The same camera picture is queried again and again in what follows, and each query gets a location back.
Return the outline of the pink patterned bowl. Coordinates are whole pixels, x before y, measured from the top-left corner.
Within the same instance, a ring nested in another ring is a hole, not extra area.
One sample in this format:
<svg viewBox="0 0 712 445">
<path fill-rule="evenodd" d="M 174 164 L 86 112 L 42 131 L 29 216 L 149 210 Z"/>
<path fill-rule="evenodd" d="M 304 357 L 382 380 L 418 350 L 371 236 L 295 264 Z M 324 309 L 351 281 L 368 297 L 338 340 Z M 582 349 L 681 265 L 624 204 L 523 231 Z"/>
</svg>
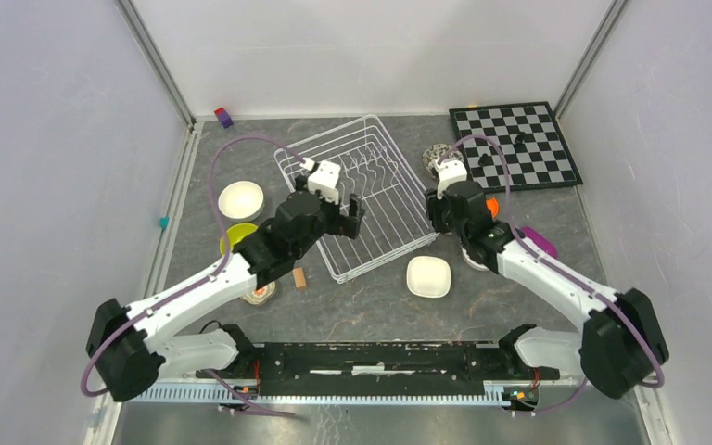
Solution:
<svg viewBox="0 0 712 445">
<path fill-rule="evenodd" d="M 434 144 L 427 149 L 424 150 L 423 155 L 422 155 L 422 163 L 423 166 L 425 167 L 425 170 L 427 174 L 435 181 L 439 178 L 438 171 L 436 170 L 435 165 L 438 162 L 438 159 L 444 155 L 449 149 L 451 148 L 451 145 L 449 144 Z"/>
</svg>

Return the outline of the large white ribbed bowl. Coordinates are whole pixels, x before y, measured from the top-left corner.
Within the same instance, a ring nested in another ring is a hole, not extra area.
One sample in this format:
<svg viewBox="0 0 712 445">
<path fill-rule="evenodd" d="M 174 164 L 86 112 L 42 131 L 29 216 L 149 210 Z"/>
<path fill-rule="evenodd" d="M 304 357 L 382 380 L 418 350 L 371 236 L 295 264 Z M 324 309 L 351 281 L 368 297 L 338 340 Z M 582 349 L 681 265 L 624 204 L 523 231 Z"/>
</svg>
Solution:
<svg viewBox="0 0 712 445">
<path fill-rule="evenodd" d="M 234 223 L 251 222 L 263 211 L 263 189 L 251 181 L 237 181 L 227 185 L 218 197 L 220 213 Z"/>
</svg>

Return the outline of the yellow green round bowl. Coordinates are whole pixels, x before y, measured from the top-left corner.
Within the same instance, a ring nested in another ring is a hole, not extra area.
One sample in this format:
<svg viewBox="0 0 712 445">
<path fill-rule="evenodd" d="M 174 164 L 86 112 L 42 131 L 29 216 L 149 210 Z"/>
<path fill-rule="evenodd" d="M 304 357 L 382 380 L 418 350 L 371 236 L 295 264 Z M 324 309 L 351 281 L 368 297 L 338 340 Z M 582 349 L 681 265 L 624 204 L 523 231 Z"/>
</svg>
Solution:
<svg viewBox="0 0 712 445">
<path fill-rule="evenodd" d="M 228 248 L 232 248 L 246 236 L 256 232 L 258 228 L 259 226 L 252 222 L 240 222 L 229 227 L 226 236 L 222 236 L 219 240 L 220 255 L 224 256 Z"/>
</svg>

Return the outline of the green square plastic bowl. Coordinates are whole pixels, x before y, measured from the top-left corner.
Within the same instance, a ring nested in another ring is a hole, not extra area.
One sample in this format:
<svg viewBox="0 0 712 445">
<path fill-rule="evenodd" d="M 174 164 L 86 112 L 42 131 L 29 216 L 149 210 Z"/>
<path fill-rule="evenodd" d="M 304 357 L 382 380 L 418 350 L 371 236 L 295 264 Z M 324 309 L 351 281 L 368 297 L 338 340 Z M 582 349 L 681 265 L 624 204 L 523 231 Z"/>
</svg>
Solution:
<svg viewBox="0 0 712 445">
<path fill-rule="evenodd" d="M 451 289 L 451 266 L 438 257 L 413 257 L 406 269 L 406 286 L 420 298 L 443 298 Z"/>
</svg>

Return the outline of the cream lobed small bowl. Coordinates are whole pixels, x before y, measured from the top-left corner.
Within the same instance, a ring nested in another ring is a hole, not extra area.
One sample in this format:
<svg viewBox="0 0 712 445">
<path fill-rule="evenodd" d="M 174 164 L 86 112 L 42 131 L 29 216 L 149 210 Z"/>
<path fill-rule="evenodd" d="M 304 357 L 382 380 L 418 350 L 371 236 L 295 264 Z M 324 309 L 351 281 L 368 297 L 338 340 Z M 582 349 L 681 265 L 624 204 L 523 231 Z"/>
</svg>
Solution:
<svg viewBox="0 0 712 445">
<path fill-rule="evenodd" d="M 261 306 L 274 296 L 277 289 L 276 282 L 270 282 L 266 286 L 250 291 L 241 296 L 241 299 L 252 306 Z"/>
</svg>

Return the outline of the white round bowl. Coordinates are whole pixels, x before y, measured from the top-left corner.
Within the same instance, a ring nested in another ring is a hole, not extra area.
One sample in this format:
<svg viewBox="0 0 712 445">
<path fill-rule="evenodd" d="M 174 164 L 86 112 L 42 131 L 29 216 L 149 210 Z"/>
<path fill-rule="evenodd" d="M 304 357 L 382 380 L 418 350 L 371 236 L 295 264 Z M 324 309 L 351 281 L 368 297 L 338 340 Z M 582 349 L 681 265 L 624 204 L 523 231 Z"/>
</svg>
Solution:
<svg viewBox="0 0 712 445">
<path fill-rule="evenodd" d="M 489 271 L 490 255 L 480 247 L 462 247 L 462 255 L 465 262 L 473 269 L 478 271 Z"/>
</svg>

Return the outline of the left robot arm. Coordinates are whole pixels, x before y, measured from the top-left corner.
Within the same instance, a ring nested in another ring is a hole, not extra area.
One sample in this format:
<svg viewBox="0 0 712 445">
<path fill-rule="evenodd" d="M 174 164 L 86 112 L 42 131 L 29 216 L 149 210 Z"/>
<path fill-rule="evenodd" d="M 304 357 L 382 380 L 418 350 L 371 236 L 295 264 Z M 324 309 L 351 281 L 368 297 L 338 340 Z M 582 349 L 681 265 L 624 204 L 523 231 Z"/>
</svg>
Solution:
<svg viewBox="0 0 712 445">
<path fill-rule="evenodd" d="M 129 401 L 176 365 L 181 372 L 223 369 L 247 375 L 253 351 L 227 333 L 212 338 L 177 334 L 218 307 L 291 273 L 324 235 L 358 237 L 365 209 L 350 195 L 347 212 L 319 192 L 296 191 L 256 232 L 210 267 L 153 297 L 121 305 L 108 299 L 95 310 L 85 345 L 89 357 L 80 391 Z"/>
</svg>

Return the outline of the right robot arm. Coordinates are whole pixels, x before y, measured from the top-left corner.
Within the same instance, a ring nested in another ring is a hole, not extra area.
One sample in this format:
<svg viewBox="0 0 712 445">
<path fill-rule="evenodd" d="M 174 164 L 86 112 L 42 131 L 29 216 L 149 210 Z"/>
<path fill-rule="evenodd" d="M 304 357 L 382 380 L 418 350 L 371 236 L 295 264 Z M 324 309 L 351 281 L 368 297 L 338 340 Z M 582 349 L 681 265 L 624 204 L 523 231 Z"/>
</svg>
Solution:
<svg viewBox="0 0 712 445">
<path fill-rule="evenodd" d="M 528 235 L 496 220 L 482 189 L 460 181 L 424 193 L 426 215 L 440 234 L 455 235 L 465 260 L 518 283 L 563 314 L 575 332 L 528 325 L 498 354 L 501 371 L 521 378 L 534 367 L 581 375 L 611 399 L 636 386 L 659 388 L 669 359 L 651 299 L 637 288 L 619 292 L 577 273 Z"/>
</svg>

